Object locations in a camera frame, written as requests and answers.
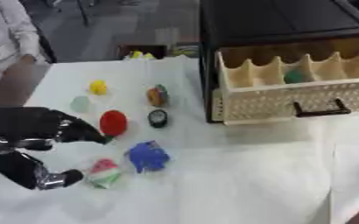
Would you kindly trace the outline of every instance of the floor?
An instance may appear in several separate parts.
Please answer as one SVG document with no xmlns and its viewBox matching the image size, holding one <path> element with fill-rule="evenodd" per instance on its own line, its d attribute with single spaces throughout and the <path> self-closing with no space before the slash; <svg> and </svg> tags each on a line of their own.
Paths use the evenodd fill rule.
<svg viewBox="0 0 359 224">
<path fill-rule="evenodd" d="M 82 23 L 76 0 L 63 0 L 58 12 L 42 0 L 24 0 L 34 23 L 49 39 L 60 62 L 113 60 L 119 45 L 174 45 L 198 39 L 195 0 L 101 0 L 88 7 Z"/>
</svg>

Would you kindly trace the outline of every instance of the wooden drawer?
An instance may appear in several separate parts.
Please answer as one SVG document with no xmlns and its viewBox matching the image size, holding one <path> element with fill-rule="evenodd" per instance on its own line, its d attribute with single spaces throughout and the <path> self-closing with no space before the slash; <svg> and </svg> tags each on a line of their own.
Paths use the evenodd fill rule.
<svg viewBox="0 0 359 224">
<path fill-rule="evenodd" d="M 228 125 L 359 112 L 359 38 L 222 48 L 216 56 Z"/>
</svg>

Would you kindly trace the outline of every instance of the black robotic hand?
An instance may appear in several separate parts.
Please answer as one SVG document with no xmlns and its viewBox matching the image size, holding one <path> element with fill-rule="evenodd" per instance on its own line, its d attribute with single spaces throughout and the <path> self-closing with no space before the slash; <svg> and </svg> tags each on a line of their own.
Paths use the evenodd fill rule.
<svg viewBox="0 0 359 224">
<path fill-rule="evenodd" d="M 34 157 L 17 151 L 49 151 L 54 143 L 76 141 L 106 144 L 88 123 L 49 108 L 0 108 L 0 173 L 28 189 L 70 186 L 83 178 L 80 171 L 50 173 Z"/>
</svg>

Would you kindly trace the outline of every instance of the white table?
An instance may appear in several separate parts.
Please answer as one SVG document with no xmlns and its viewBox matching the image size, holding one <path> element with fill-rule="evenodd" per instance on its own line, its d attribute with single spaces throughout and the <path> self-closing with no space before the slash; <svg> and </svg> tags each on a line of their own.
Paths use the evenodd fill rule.
<svg viewBox="0 0 359 224">
<path fill-rule="evenodd" d="M 359 211 L 359 116 L 207 124 L 196 67 L 186 58 L 52 66 L 26 106 L 59 109 L 95 126 L 105 110 L 118 109 L 130 127 L 108 146 L 58 144 L 33 156 L 54 171 L 83 170 L 103 157 L 125 165 L 127 149 L 157 140 L 172 162 L 162 172 L 143 175 L 127 167 L 112 190 L 81 182 L 34 192 L 0 176 L 0 223 L 340 224 Z M 88 94 L 88 84 L 97 79 L 107 81 L 108 95 Z M 145 91 L 158 83 L 172 97 L 167 110 L 172 121 L 165 129 L 146 121 L 152 107 Z M 87 114 L 69 108 L 77 95 L 93 102 Z"/>
</svg>

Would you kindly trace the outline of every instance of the white lab coat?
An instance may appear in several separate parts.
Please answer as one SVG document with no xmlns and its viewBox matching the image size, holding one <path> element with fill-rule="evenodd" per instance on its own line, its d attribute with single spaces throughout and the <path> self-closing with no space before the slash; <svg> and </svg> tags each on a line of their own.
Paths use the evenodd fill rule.
<svg viewBox="0 0 359 224">
<path fill-rule="evenodd" d="M 44 61 L 39 54 L 37 30 L 18 0 L 0 0 L 0 78 L 25 54 Z"/>
</svg>

